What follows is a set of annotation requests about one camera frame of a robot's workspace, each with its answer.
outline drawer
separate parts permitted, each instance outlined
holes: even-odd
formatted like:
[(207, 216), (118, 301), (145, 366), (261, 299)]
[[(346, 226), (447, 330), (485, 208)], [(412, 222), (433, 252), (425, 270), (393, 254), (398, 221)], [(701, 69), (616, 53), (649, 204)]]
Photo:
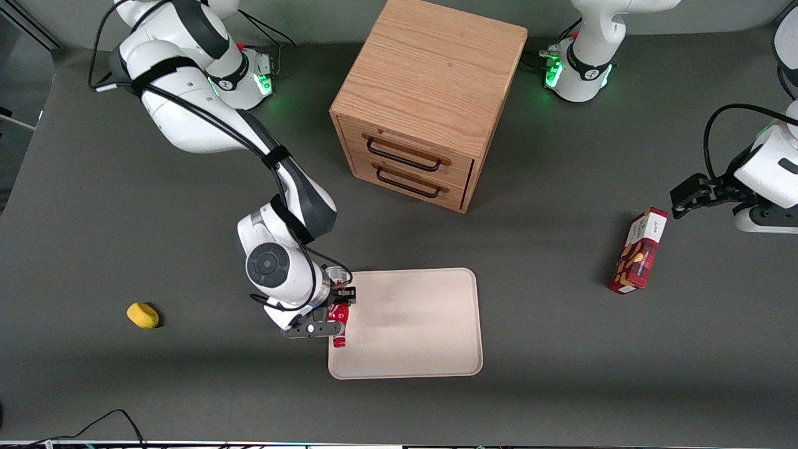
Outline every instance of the drawer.
[(465, 187), (472, 159), (415, 142), (374, 125), (339, 117), (346, 146), (351, 153), (390, 162), (403, 171), (450, 185)]
[(374, 156), (350, 153), (355, 176), (393, 191), (410, 195), (447, 209), (460, 211), (464, 189), (408, 173), (404, 167), (379, 161)]

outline green led light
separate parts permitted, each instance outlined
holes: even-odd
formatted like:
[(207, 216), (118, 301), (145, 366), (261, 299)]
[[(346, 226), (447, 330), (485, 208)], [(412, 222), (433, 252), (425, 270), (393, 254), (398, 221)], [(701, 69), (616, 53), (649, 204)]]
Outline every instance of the green led light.
[(546, 84), (549, 87), (554, 87), (557, 85), (557, 81), (559, 80), (559, 75), (563, 72), (563, 63), (557, 61), (553, 66), (549, 67), (549, 70), (546, 72)]
[(218, 97), (219, 96), (219, 91), (216, 90), (216, 86), (213, 85), (213, 81), (211, 80), (211, 77), (207, 78), (207, 83), (211, 85), (211, 88), (213, 89), (213, 93), (215, 93), (216, 96)]
[(252, 77), (255, 79), (255, 83), (258, 85), (258, 89), (260, 89), (260, 93), (262, 93), (264, 97), (271, 93), (271, 77), (269, 75), (252, 74)]
[(611, 71), (611, 70), (612, 70), (612, 64), (610, 64), (610, 65), (609, 65), (609, 66), (606, 68), (606, 73), (604, 74), (604, 81), (601, 81), (601, 87), (604, 87), (604, 86), (606, 85), (606, 80), (607, 80), (607, 78), (609, 78), (609, 77), (610, 77), (610, 71)]

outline wooden cabinet top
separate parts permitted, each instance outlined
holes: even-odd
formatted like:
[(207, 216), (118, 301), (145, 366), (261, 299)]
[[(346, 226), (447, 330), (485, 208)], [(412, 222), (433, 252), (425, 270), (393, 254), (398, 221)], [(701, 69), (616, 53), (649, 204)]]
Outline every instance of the wooden cabinet top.
[(526, 38), (520, 26), (388, 0), (330, 110), (482, 158)]

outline red box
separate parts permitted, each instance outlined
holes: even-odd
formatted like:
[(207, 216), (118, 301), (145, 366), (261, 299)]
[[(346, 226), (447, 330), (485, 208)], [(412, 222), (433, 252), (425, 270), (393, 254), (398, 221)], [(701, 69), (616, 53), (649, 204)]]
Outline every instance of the red box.
[(667, 220), (668, 213), (655, 208), (634, 218), (610, 290), (626, 295), (646, 286)]

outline gray wall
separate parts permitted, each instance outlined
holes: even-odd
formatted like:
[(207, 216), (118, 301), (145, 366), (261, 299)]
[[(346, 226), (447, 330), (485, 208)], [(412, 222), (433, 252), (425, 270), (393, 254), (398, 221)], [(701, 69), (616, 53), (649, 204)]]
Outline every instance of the gray wall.
[[(532, 36), (556, 35), (579, 14), (568, 0), (433, 0), (459, 10), (497, 18), (529, 29)], [(90, 48), (112, 0), (19, 0), (67, 46)], [(242, 9), (289, 34), (297, 42), (362, 42), (385, 0), (242, 0)], [(629, 16), (630, 34), (738, 31), (773, 20), (790, 0), (682, 0), (674, 10)], [(265, 44), (240, 16), (227, 20), (236, 40)], [(109, 50), (126, 34), (114, 15), (102, 47)]]

